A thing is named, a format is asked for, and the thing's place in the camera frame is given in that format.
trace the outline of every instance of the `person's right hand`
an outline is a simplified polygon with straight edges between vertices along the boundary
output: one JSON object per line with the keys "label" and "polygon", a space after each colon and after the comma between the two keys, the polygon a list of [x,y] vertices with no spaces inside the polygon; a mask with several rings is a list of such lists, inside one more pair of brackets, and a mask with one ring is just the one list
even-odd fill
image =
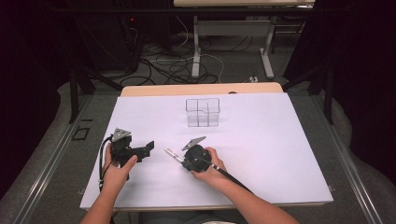
{"label": "person's right hand", "polygon": [[[209,151],[210,156],[212,157],[212,163],[217,165],[219,168],[222,170],[226,171],[225,166],[223,161],[218,157],[218,153],[213,147],[206,147],[205,148],[207,151]],[[191,171],[192,175],[199,180],[205,181],[207,184],[211,185],[213,181],[216,181],[218,179],[228,179],[225,177],[223,174],[221,174],[219,171],[215,170],[212,166],[209,166],[205,172],[198,173],[195,171]]]}

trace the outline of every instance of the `person's left hand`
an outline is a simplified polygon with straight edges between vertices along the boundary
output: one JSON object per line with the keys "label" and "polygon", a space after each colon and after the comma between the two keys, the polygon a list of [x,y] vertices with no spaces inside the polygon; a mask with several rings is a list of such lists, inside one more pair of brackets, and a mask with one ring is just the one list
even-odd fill
{"label": "person's left hand", "polygon": [[105,164],[103,166],[105,178],[102,191],[108,191],[118,195],[125,184],[129,172],[134,167],[136,162],[137,156],[134,155],[125,163],[124,166],[119,168],[119,164],[111,160],[111,144],[108,144],[106,147]]}

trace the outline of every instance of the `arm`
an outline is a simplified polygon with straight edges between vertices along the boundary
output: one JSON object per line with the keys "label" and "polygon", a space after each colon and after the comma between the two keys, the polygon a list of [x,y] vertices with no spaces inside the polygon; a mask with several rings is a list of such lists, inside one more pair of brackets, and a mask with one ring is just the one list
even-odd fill
{"label": "arm", "polygon": [[111,145],[108,144],[106,147],[105,165],[104,169],[108,169],[105,173],[104,185],[99,196],[93,203],[91,209],[82,219],[81,224],[94,223],[94,224],[108,224],[113,213],[114,203],[117,200],[122,187],[125,184],[125,180],[129,174],[129,171],[134,167],[137,161],[136,156],[132,156],[131,159],[122,167],[118,168],[117,164],[111,163]]}
{"label": "arm", "polygon": [[[212,156],[212,163],[225,170],[216,150],[211,147],[208,147],[207,150]],[[194,171],[191,173],[195,178],[205,181],[207,185],[226,196],[250,224],[298,223],[282,209],[243,189],[212,167],[209,167],[204,173]]]}

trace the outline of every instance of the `desk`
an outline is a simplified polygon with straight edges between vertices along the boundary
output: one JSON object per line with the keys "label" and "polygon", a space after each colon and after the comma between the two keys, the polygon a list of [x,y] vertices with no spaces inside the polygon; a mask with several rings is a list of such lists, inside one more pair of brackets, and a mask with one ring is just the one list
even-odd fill
{"label": "desk", "polygon": [[[188,127],[185,101],[201,97],[219,98],[219,126]],[[155,148],[130,173],[115,210],[233,208],[228,199],[195,180],[163,151],[169,147],[182,156],[184,145],[203,135],[206,140],[201,145],[216,148],[230,174],[269,202],[332,202],[290,98],[278,84],[127,87],[116,103],[104,139],[117,127],[132,132],[131,147],[154,140]],[[97,180],[98,159],[81,208],[89,209],[99,194]]]}
{"label": "desk", "polygon": [[[275,7],[313,5],[315,0],[174,0],[176,7]],[[193,77],[199,76],[201,49],[200,35],[265,35],[264,48],[260,49],[262,64],[267,78],[274,78],[268,52],[276,26],[276,17],[269,21],[198,21],[194,16]]]}

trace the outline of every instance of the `table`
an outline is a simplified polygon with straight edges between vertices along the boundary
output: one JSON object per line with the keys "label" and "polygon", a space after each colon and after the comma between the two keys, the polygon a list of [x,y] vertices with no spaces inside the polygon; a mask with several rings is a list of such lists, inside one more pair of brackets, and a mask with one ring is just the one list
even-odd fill
{"label": "table", "polygon": [[[315,0],[174,0],[176,7],[280,7],[313,5]],[[276,17],[269,21],[198,21],[194,16],[193,77],[199,76],[201,49],[200,35],[265,35],[265,45],[260,49],[262,64],[267,78],[274,78],[268,52],[276,27]]]}
{"label": "table", "polygon": [[[206,97],[219,98],[219,126],[189,128],[184,111],[186,99]],[[269,202],[332,202],[290,98],[276,83],[126,87],[104,139],[117,127],[132,132],[131,147],[154,140],[155,148],[130,173],[115,210],[233,208],[228,199],[195,180],[163,151],[169,147],[182,157],[184,145],[202,135],[206,140],[201,145],[216,148],[230,174]],[[98,159],[81,201],[83,209],[89,209],[99,194],[97,169]]]}

